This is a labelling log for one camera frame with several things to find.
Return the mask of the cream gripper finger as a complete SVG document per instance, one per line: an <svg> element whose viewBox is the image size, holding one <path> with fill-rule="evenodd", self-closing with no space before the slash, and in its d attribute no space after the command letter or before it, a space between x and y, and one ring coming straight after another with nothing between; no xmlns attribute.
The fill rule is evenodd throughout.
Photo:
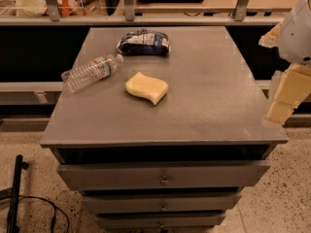
<svg viewBox="0 0 311 233"><path fill-rule="evenodd" d="M275 48L279 45L281 23L275 25L270 31L265 33L259 39L259 45L265 48Z"/></svg>
<svg viewBox="0 0 311 233"><path fill-rule="evenodd" d="M310 65L292 63L286 71L276 71L268 91L264 118L284 124L310 94Z"/></svg>

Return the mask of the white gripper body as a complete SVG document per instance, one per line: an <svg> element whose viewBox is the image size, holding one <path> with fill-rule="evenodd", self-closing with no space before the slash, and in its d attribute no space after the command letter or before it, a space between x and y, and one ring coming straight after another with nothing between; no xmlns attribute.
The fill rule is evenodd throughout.
<svg viewBox="0 0 311 233"><path fill-rule="evenodd" d="M279 35L279 55L291 63L311 64L311 0L298 0L285 16Z"/></svg>

